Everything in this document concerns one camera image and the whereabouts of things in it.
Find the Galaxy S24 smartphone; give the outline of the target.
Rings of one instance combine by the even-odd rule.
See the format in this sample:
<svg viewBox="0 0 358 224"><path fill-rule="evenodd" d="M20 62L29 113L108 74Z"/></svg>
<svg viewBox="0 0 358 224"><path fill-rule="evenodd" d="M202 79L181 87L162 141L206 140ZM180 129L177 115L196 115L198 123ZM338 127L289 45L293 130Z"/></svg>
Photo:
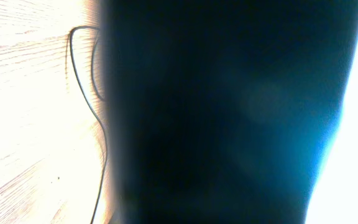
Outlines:
<svg viewBox="0 0 358 224"><path fill-rule="evenodd" d="M107 0L123 223L303 223L337 130L358 0Z"/></svg>

